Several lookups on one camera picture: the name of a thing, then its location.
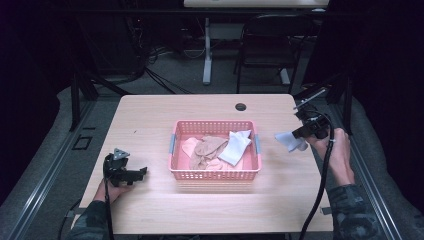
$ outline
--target wooden table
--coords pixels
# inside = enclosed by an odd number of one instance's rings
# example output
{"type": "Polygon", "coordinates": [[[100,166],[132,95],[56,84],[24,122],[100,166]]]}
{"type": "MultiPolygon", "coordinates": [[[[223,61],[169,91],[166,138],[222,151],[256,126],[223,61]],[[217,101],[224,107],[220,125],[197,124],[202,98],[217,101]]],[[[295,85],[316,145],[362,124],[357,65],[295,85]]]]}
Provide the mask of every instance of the wooden table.
{"type": "MultiPolygon", "coordinates": [[[[112,205],[116,234],[300,232],[318,191],[312,151],[295,151],[274,134],[301,126],[291,95],[139,95],[121,99],[80,204],[88,206],[102,179],[105,156],[130,152],[128,170],[148,167],[142,182],[112,205]],[[235,108],[247,106],[245,111],[235,108]],[[252,182],[178,183],[168,170],[171,133],[178,120],[252,120],[262,170],[252,182]]],[[[329,207],[324,194],[321,207],[329,207]]],[[[318,212],[308,231],[332,231],[331,215],[318,212]]]]}

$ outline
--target pink basket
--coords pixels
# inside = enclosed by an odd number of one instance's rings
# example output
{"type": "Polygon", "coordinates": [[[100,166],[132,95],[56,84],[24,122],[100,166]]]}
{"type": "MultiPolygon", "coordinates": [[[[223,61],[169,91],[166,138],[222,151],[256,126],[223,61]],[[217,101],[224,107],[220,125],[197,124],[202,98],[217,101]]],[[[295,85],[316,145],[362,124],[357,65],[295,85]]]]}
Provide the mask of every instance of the pink basket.
{"type": "Polygon", "coordinates": [[[169,149],[169,170],[177,180],[253,180],[262,167],[260,145],[252,121],[177,121],[169,149]],[[182,150],[189,138],[205,135],[228,138],[229,132],[251,130],[240,170],[190,170],[190,157],[182,150]]]}

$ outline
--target sleeve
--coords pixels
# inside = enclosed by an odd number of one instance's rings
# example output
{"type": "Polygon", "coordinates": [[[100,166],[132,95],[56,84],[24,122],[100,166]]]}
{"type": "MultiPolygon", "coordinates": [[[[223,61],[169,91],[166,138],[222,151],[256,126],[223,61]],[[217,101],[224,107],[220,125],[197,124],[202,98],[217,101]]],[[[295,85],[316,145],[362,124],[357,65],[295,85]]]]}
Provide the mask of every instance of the sleeve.
{"type": "Polygon", "coordinates": [[[333,215],[333,239],[386,239],[375,212],[364,201],[357,185],[334,188],[328,197],[333,215]]]}
{"type": "Polygon", "coordinates": [[[66,240],[108,239],[106,203],[93,201],[75,222],[66,240]]]}

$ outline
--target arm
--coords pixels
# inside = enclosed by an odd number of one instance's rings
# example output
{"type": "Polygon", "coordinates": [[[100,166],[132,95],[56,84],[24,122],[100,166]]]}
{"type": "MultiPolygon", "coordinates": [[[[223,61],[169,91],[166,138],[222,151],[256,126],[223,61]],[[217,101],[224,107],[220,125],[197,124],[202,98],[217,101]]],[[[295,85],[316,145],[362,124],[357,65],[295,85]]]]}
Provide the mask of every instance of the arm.
{"type": "MultiPolygon", "coordinates": [[[[334,239],[384,239],[377,217],[371,205],[364,201],[355,176],[350,167],[350,141],[343,129],[334,130],[336,140],[330,156],[329,168],[338,187],[328,191],[330,200],[334,239]]],[[[324,159],[329,139],[306,139],[321,159],[324,159]]]]}
{"type": "MultiPolygon", "coordinates": [[[[131,189],[132,186],[114,187],[108,182],[110,203],[113,203],[119,195],[131,189]]],[[[109,239],[105,195],[105,184],[104,181],[101,181],[93,201],[75,222],[74,227],[66,237],[67,240],[109,239]]]]}

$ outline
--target desk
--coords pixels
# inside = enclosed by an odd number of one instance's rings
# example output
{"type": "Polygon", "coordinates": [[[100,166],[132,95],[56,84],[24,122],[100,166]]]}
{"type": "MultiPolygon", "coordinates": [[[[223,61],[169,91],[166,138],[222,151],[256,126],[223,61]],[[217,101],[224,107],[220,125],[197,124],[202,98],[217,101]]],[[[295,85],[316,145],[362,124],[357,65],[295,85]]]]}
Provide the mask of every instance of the desk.
{"type": "MultiPolygon", "coordinates": [[[[187,8],[302,8],[302,9],[315,9],[315,8],[326,8],[329,0],[184,0],[184,7],[187,8]]],[[[211,72],[212,72],[212,52],[211,52],[211,26],[209,18],[205,21],[205,66],[203,69],[203,84],[209,85],[211,83],[211,72]]],[[[243,25],[239,27],[232,27],[236,38],[240,38],[241,29],[243,25]]]]}
{"type": "MultiPolygon", "coordinates": [[[[128,170],[147,166],[148,173],[112,205],[116,234],[300,232],[315,201],[320,174],[310,149],[288,154],[274,138],[276,132],[301,126],[293,106],[293,97],[286,94],[124,96],[80,207],[91,202],[104,158],[117,147],[131,153],[128,170]],[[237,103],[247,109],[236,110],[237,103]],[[262,155],[262,170],[255,180],[207,188],[177,183],[167,161],[174,124],[183,119],[254,121],[262,155]]],[[[319,209],[329,206],[324,193],[319,209]]],[[[308,230],[332,231],[331,215],[318,210],[308,230]]]]}

